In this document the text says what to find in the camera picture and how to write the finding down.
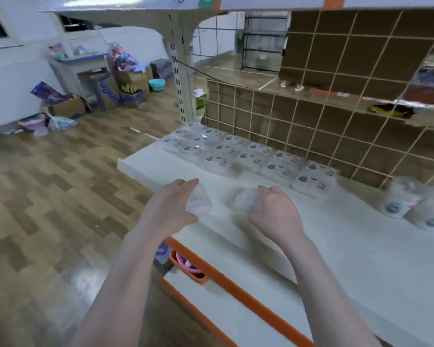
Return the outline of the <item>person's right hand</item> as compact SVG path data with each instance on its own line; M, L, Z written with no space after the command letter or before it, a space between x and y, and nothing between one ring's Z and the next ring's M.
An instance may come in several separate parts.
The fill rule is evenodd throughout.
M281 249L307 240L298 209L284 192L277 202L262 204L260 211L250 212L248 221Z

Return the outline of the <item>clear plastic tissue packet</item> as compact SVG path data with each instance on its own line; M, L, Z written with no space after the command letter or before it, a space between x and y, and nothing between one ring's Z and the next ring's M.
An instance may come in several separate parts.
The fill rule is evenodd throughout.
M234 201L234 208L245 216L249 215L250 212L260 211L262 204L258 189L254 187L242 191Z
M194 188L187 203L186 211L200 217L213 209L208 193L201 183Z

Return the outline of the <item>person's right forearm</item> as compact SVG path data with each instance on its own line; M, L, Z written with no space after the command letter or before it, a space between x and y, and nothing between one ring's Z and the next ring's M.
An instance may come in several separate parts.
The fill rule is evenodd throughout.
M294 269L315 347L382 347L304 233L285 232L277 245Z

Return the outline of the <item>person's left forearm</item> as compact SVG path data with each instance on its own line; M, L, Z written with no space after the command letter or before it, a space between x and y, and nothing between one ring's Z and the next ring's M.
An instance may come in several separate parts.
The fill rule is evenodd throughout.
M138 347L150 275L166 227L135 227L120 251L69 347Z

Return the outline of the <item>row of clear tissue packs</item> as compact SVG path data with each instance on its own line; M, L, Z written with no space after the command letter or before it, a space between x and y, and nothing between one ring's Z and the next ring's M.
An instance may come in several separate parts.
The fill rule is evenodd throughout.
M339 177L335 168L197 122L184 123L158 145L211 173L246 170L320 201L332 196Z

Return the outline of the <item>orange plastic basket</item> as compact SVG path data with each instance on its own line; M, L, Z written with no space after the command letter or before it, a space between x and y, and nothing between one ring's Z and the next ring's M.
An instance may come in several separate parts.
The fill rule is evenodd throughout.
M193 282L203 286L209 279L200 269L194 267L187 259L172 250L169 254L169 259L172 265L179 271L184 273Z

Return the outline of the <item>white metal shelf board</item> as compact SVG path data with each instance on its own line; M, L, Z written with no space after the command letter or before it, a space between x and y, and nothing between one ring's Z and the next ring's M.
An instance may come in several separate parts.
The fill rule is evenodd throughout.
M241 192L258 185L279 186L295 203L307 236L376 336L393 347L434 347L434 230L379 213L381 190L340 177L321 202L250 171L210 173L158 143L119 158L117 168L152 192L175 179L200 180L213 208L168 245L286 338L310 335L296 275L282 250L234 208Z

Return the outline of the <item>small box of bottles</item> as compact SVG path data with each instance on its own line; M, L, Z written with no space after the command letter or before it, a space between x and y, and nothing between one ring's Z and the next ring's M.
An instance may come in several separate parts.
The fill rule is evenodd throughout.
M120 98L124 106L134 108L148 102L147 93L136 83L122 84L120 87Z

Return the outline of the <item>white slotted shelf upright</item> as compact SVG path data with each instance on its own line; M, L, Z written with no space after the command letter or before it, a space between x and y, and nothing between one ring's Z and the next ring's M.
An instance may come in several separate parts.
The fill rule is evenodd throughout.
M184 18L179 13L171 12L168 17L172 34L170 55L179 111L183 122L194 122L197 113L190 50L193 29L186 26Z

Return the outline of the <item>white orange-edged lower shelf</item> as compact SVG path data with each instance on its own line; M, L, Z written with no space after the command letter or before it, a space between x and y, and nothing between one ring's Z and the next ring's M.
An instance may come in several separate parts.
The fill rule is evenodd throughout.
M166 244L209 279L201 286L173 267L163 286L220 341L229 347L315 347L304 315L299 331L176 239Z

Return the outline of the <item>tall blue-printed cardboard box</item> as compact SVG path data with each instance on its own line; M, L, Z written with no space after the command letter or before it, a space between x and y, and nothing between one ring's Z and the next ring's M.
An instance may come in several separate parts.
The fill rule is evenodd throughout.
M110 71L99 71L88 74L97 101L103 110L113 110L122 106L120 91L116 80Z

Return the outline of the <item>white tub with teal label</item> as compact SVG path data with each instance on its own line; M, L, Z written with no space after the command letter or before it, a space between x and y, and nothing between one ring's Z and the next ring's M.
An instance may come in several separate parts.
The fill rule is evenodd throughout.
M420 229L434 229L434 188L428 189L423 200L414 206L404 218Z
M416 178L397 176L386 187L377 210L387 217L403 218L424 198L425 185Z

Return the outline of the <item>clear plastic bag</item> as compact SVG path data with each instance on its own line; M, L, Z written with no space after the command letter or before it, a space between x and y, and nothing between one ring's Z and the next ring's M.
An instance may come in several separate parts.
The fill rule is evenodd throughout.
M52 116L48 123L48 128L52 131L66 131L70 128L74 128L78 125L76 120L63 117L63 116Z

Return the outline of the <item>low brown cardboard box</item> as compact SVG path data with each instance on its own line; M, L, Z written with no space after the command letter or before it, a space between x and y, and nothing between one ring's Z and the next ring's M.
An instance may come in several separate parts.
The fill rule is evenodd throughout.
M73 96L66 101L52 104L49 106L48 110L52 116L61 116L69 119L74 119L74 116L77 118L87 113L85 101L78 96Z

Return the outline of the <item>yellow-green packet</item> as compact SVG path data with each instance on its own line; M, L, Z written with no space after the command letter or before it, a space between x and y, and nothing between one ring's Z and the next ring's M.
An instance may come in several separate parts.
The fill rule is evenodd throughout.
M367 109L368 112L394 118L409 119L415 111L412 107L401 104L375 104Z

